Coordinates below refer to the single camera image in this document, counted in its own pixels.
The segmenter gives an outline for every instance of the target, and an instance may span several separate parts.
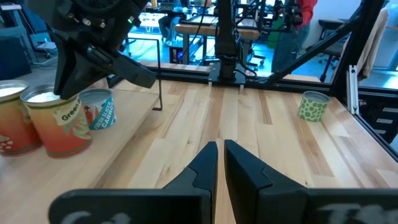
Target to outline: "red shirt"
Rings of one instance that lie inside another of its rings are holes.
[[[306,26],[310,23],[313,16],[313,8],[317,4],[317,0],[297,0],[297,4],[301,6],[303,13],[303,23],[299,26]]]

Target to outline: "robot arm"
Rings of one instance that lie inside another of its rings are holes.
[[[28,0],[27,7],[55,29],[58,68],[55,94],[68,99],[92,83],[119,75],[129,82],[150,88],[156,75],[119,53],[123,40],[147,0],[54,0],[45,4]]]

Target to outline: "wooden tabletop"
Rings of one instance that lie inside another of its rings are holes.
[[[119,89],[146,90],[123,82]],[[162,188],[208,142],[219,149],[216,223],[234,223],[223,141],[233,139],[307,187],[398,187],[398,165],[335,98],[321,123],[297,116],[301,94],[163,81],[153,111],[97,187]]]
[[[51,159],[44,148],[20,157],[0,157],[0,223],[47,223],[49,205],[56,197],[96,186],[158,98],[115,90],[118,120],[110,128],[91,131],[91,146],[71,158]]]
[[[252,19],[243,20],[244,26],[254,25],[254,21]],[[198,30],[198,25],[192,24],[178,24],[175,27],[175,30],[179,33],[183,34],[196,34]],[[214,35],[216,31],[215,26],[201,26],[199,30],[199,35]],[[255,30],[255,26],[253,29],[239,29],[238,31],[241,34],[241,37],[245,40],[256,40],[259,38],[259,32]]]

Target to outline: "green patterned can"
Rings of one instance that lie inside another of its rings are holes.
[[[315,91],[306,91],[303,94],[298,115],[306,121],[319,122],[329,104],[329,97]]]

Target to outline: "jeans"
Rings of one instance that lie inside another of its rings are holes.
[[[297,53],[301,51],[309,32],[310,24],[298,29],[292,28],[289,33],[283,32],[279,34],[274,57],[272,58],[271,72],[282,70],[297,58]]]
[[[159,29],[160,33],[162,33],[162,37],[166,38],[166,40],[175,40],[175,36],[177,35],[175,31],[175,26],[180,22],[179,17],[172,16],[164,16],[159,19]]]

